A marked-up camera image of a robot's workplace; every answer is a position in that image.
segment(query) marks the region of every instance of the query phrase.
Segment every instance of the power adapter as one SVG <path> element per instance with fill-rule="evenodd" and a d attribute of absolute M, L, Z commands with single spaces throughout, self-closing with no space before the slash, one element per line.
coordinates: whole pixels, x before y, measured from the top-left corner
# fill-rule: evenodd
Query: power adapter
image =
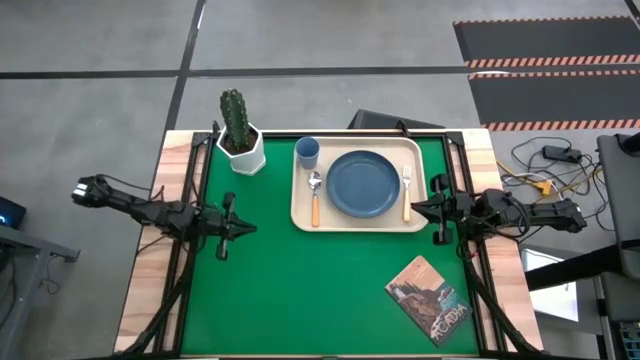
<path fill-rule="evenodd" d="M 542 157 L 548 160 L 579 164 L 582 152 L 569 147 L 563 148 L 560 146 L 545 145 L 542 147 Z"/>

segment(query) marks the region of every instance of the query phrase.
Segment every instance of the beige tray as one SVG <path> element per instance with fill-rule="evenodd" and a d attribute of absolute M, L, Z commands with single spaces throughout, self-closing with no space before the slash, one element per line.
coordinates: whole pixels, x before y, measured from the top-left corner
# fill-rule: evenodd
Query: beige tray
<path fill-rule="evenodd" d="M 411 166 L 411 184 L 409 185 L 411 202 L 427 199 L 422 152 L 418 145 L 399 137 L 316 137 L 320 143 L 320 154 L 316 171 L 322 176 L 322 187 L 318 191 L 320 226 L 311 225 L 311 202 L 313 192 L 309 188 L 309 173 L 298 164 L 293 154 L 293 186 L 291 194 L 291 219 L 305 231 L 370 231 L 370 232 L 416 232 L 427 225 L 427 219 L 411 211 L 411 221 L 402 221 L 404 185 L 398 199 L 384 214 L 368 219 L 360 219 L 338 210 L 327 195 L 326 176 L 331 164 L 341 155 L 355 150 L 369 150 L 387 158 L 402 175 L 405 165 Z"/>

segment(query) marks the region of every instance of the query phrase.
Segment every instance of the orange and black striped mat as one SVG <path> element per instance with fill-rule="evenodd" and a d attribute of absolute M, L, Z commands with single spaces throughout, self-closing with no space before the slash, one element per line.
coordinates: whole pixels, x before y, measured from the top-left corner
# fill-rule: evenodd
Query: orange and black striped mat
<path fill-rule="evenodd" d="M 472 68 L 640 62 L 640 31 L 628 16 L 454 22 Z"/>
<path fill-rule="evenodd" d="M 471 74 L 492 131 L 640 128 L 640 70 Z"/>

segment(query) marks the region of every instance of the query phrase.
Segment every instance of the blue cup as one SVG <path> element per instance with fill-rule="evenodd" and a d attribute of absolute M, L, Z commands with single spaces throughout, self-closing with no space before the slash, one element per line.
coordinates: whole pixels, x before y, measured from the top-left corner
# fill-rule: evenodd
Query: blue cup
<path fill-rule="evenodd" d="M 320 144 L 318 140 L 305 136 L 296 142 L 296 156 L 298 162 L 304 169 L 311 170 L 318 163 L 318 154 L 320 153 Z"/>

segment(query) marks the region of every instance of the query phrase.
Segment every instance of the concrete floor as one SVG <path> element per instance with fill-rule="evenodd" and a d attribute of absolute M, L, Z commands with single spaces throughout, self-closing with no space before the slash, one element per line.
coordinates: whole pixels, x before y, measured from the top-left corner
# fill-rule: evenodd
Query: concrete floor
<path fill-rule="evenodd" d="M 0 72 L 178 69 L 195 4 L 0 0 Z M 596 15 L 629 11 L 623 0 L 211 1 L 191 68 L 459 66 L 455 20 Z M 98 172 L 151 183 L 174 85 L 0 80 L 0 195 L 28 207 L 26 232 L 82 249 L 76 264 L 52 264 L 62 289 L 34 309 L 25 359 L 111 352 L 140 227 L 113 211 L 74 206 L 69 194 L 78 177 Z M 251 121 L 263 129 L 344 128 L 359 108 L 479 126 L 464 75 L 403 75 L 189 79 L 176 128 L 206 129 L 220 120 L 217 98 L 228 87 L 245 94 Z M 599 134 L 553 133 L 589 152 Z M 508 151 L 530 136 L 493 134 L 497 157 L 515 167 Z M 514 192 L 525 200 L 534 195 Z M 574 200 L 585 213 L 599 202 L 595 193 Z M 543 230 L 529 241 L 578 252 L 611 243 L 610 233 L 589 225 L 580 235 Z M 597 356 L 588 335 L 544 324 L 542 334 L 554 354 Z"/>

